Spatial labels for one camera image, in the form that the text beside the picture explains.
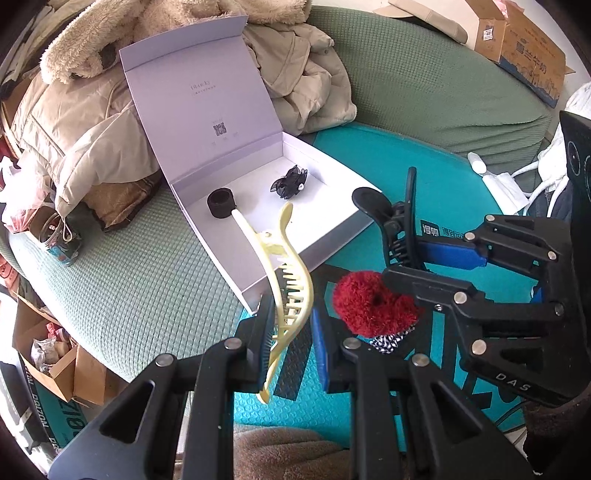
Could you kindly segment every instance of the tan coat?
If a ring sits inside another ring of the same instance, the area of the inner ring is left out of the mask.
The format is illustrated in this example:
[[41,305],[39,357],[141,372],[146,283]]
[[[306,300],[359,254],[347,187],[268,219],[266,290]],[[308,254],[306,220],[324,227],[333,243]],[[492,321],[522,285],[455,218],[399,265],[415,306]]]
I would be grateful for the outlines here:
[[316,132],[355,119],[347,71],[324,32],[308,24],[249,24],[243,37],[285,132]]
[[70,213],[93,185],[143,179],[159,169],[123,68],[48,85],[38,74],[23,97],[12,133],[56,185],[56,210]]

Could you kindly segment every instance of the open cardboard box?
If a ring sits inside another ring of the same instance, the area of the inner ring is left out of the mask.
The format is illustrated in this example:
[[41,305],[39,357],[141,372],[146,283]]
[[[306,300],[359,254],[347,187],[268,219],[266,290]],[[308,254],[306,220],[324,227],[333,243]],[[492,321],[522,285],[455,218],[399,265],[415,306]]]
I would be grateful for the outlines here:
[[114,398],[122,380],[79,345],[50,368],[49,376],[36,369],[31,363],[31,347],[34,339],[47,338],[46,325],[49,322],[28,302],[18,299],[12,346],[21,354],[31,376],[64,401],[74,397],[104,405]]
[[25,302],[18,300],[17,318],[12,336],[12,346],[21,354],[22,360],[31,376],[41,385],[64,401],[70,401],[74,391],[74,369],[76,366],[77,347],[53,365],[50,376],[42,374],[31,363],[33,340],[47,338],[46,324],[49,321],[31,309]]
[[80,345],[76,352],[74,397],[104,405],[119,393],[122,380]]
[[512,2],[508,18],[493,0],[466,0],[478,16],[474,51],[530,87],[552,108],[562,91],[566,66],[564,52]]
[[232,190],[257,232],[276,229],[285,200],[273,182],[308,170],[287,236],[309,270],[370,220],[351,194],[373,187],[334,158],[282,132],[244,41],[245,16],[167,31],[121,50],[125,75],[158,162],[187,221],[242,304],[254,311],[268,280],[233,217],[214,218],[208,195]]

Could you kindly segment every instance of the white cable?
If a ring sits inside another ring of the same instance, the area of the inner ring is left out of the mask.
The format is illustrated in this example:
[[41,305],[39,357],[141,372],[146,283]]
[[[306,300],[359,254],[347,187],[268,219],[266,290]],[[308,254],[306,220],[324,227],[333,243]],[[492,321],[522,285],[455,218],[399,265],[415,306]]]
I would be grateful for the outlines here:
[[523,209],[523,216],[527,215],[527,210],[530,209],[531,204],[534,203],[534,200],[542,193],[547,187],[554,183],[554,179],[544,180],[542,183],[538,185],[538,187],[531,193],[530,201],[527,202],[525,208]]
[[556,187],[556,190],[552,194],[552,198],[550,199],[550,204],[548,205],[548,214],[546,215],[546,217],[550,218],[550,216],[552,215],[552,210],[554,209],[554,205],[556,204],[556,200],[558,199],[558,196],[566,188],[568,183],[569,183],[569,178],[567,175],[565,175],[564,177],[562,177],[558,186]]
[[539,161],[535,160],[532,163],[530,163],[529,165],[526,165],[525,167],[521,167],[519,170],[513,172],[513,175],[511,175],[513,178],[515,178],[517,175],[521,175],[522,173],[525,173],[526,171],[531,171],[531,170],[535,170],[536,168],[538,168],[539,165]]

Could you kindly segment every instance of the white plastic bag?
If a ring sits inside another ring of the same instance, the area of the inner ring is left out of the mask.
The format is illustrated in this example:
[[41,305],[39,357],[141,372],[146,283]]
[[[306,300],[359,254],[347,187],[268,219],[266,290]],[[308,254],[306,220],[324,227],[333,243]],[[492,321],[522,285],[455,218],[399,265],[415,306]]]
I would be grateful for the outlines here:
[[18,166],[20,169],[15,168],[6,157],[0,164],[5,182],[0,192],[0,202],[6,203],[2,222],[12,233],[23,232],[28,228],[35,211],[44,204],[51,192],[51,178],[37,170],[37,161],[29,152],[23,153]]
[[56,350],[56,339],[48,338],[47,340],[33,340],[31,347],[31,360],[39,371],[43,369],[43,365],[55,365],[58,363],[60,356]]

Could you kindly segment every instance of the brown plush fabric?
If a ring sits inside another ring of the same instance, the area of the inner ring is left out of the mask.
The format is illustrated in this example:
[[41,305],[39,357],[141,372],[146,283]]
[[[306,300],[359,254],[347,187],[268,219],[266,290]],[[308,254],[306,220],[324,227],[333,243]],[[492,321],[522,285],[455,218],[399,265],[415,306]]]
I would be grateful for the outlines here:
[[349,451],[316,432],[271,427],[234,437],[235,480],[348,480]]
[[558,408],[528,402],[523,406],[527,437],[523,450],[532,468],[544,472],[591,408],[591,384]]
[[82,199],[93,211],[104,232],[123,228],[133,220],[162,183],[162,171],[127,183],[101,183]]

